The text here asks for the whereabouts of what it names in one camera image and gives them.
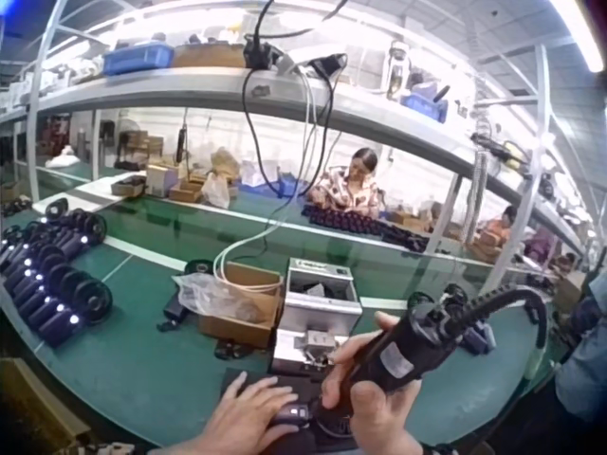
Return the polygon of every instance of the gray machine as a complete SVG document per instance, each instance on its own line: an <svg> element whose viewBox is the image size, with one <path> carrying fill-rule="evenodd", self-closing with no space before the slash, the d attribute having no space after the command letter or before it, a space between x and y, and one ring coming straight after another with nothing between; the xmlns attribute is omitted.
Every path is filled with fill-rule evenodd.
<svg viewBox="0 0 607 455"><path fill-rule="evenodd" d="M350 337L362 315L347 267L291 258L273 373L324 374L327 355Z"/></svg>

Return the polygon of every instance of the white shelf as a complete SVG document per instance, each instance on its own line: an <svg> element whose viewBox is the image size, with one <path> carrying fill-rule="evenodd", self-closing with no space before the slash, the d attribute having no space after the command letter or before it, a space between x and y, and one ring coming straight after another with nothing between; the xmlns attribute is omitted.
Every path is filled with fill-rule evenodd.
<svg viewBox="0 0 607 455"><path fill-rule="evenodd" d="M49 94L40 100L39 113L146 106L242 111L241 91L247 74L246 69L219 67L131 73ZM299 78L278 77L273 72L260 71L250 78L248 90L257 85L269 87L269 94L248 97L251 113L304 120L305 95ZM327 101L327 90L321 81L311 81L311 85L320 112ZM0 124L25 118L25 109L17 109L0 116ZM471 177L474 148L464 134L453 135L441 123L355 87L338 85L330 126ZM510 204L518 205L521 201L521 195L500 176L490 177L487 188ZM578 237L554 209L538 203L533 216L581 254Z"/></svg>

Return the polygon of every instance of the sticker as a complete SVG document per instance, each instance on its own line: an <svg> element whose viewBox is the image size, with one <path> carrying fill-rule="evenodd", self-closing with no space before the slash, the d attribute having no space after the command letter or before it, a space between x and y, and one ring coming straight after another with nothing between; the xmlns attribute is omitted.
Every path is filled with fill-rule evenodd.
<svg viewBox="0 0 607 455"><path fill-rule="evenodd" d="M381 352L379 358L388 373L396 379L405 377L414 368L414 364L403 357L394 342Z"/></svg>

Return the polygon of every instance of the ceiling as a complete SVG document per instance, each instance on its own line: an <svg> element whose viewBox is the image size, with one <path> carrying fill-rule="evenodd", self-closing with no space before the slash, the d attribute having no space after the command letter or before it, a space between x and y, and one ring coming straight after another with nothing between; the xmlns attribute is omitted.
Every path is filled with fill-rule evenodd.
<svg viewBox="0 0 607 455"><path fill-rule="evenodd" d="M127 1L134 6L150 3L146 0ZM415 19L427 31L466 54L469 54L469 45L465 17L474 20L480 50L487 55L521 43L569 36L565 24L549 0L351 1L401 17L403 22L408 17ZM78 12L87 3L93 5ZM36 58L38 46L28 47L28 43L43 33L53 4L51 1L39 0L20 0L14 3L7 19L0 60L29 62ZM85 29L120 11L121 7L110 0L68 0L63 17L72 16L64 25ZM57 34L53 44L64 38L65 35ZM588 71L576 45L549 49L548 59L552 106L561 124L565 125L566 134L554 123L551 132L556 135L555 145L574 175L591 215L596 216L603 197L607 194L607 183L604 183L607 175L605 90L599 78ZM537 86L533 53L512 57L510 62ZM504 61L482 67L506 89L523 89L531 93L517 75L516 68ZM8 82L18 69L18 66L2 65L0 82ZM535 107L527 109L533 116L536 115Z"/></svg>

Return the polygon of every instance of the hand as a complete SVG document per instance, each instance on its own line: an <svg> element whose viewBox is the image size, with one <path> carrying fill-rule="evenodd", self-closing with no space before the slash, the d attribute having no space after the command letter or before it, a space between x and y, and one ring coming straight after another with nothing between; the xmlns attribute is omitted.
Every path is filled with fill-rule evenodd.
<svg viewBox="0 0 607 455"><path fill-rule="evenodd" d="M376 312L376 324L384 331L398 323L398 318ZM380 331L351 337L334 354L336 367L322 383L322 405L334 408L340 401L340 384L353 363L354 355ZM421 445L405 431L405 422L421 381L414 381L387 396L370 381L358 382L351 390L354 415L350 428L359 447L367 455L421 455Z"/></svg>
<svg viewBox="0 0 607 455"><path fill-rule="evenodd" d="M275 387L277 377L262 379L248 386L245 372L230 384L203 433L187 443L160 453L179 455L256 455L270 444L299 428L278 425L267 429L272 417L288 403L297 400L291 387Z"/></svg>

